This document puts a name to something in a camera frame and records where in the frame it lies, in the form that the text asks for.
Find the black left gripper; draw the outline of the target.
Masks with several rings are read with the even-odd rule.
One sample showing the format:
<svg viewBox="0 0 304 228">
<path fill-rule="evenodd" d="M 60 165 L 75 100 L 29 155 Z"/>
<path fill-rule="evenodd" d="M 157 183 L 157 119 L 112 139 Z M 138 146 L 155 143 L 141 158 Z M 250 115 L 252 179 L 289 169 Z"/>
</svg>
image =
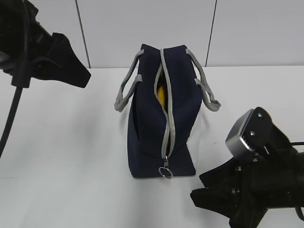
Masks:
<svg viewBox="0 0 304 228">
<path fill-rule="evenodd" d="M 90 72 L 75 55 L 69 39 L 62 33 L 50 35 L 37 21 L 29 24 L 28 60 L 38 80 L 59 81 L 85 88 Z M 23 23 L 0 22 L 0 68 L 13 75 L 17 60 L 24 51 Z"/>
</svg>

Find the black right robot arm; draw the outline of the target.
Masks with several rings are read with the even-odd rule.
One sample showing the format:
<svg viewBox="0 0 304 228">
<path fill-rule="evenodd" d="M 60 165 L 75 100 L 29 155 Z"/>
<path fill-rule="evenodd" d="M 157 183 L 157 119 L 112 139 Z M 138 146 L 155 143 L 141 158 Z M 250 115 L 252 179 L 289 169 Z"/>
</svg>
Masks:
<svg viewBox="0 0 304 228">
<path fill-rule="evenodd" d="M 294 208 L 303 219 L 304 155 L 262 107 L 236 120 L 225 144 L 232 158 L 199 176 L 190 197 L 198 208 L 229 219 L 232 228 L 256 228 L 269 209 Z"/>
</svg>

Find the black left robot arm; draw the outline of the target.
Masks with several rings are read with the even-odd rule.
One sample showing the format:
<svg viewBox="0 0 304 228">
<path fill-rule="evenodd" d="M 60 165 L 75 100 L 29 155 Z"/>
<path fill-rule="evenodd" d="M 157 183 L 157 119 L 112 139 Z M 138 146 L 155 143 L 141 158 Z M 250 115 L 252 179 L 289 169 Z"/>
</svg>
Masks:
<svg viewBox="0 0 304 228">
<path fill-rule="evenodd" d="M 32 78 L 84 88 L 91 74 L 62 33 L 48 33 L 36 20 L 28 0 L 0 2 L 0 68 L 15 87 L 28 88 Z"/>
</svg>

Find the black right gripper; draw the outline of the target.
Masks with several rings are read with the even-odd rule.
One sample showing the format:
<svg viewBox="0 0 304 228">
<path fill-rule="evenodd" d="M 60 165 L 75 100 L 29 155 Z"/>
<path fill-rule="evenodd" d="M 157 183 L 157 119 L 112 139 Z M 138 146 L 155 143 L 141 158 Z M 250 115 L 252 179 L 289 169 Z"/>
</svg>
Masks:
<svg viewBox="0 0 304 228">
<path fill-rule="evenodd" d="M 190 197 L 198 208 L 229 219 L 231 228 L 257 228 L 269 208 L 296 208 L 304 205 L 304 154 L 273 123 L 262 107 L 254 108 L 247 131 L 258 148 L 250 162 L 231 158 L 199 176 L 205 188 Z M 211 187 L 243 171 L 247 187 Z"/>
</svg>

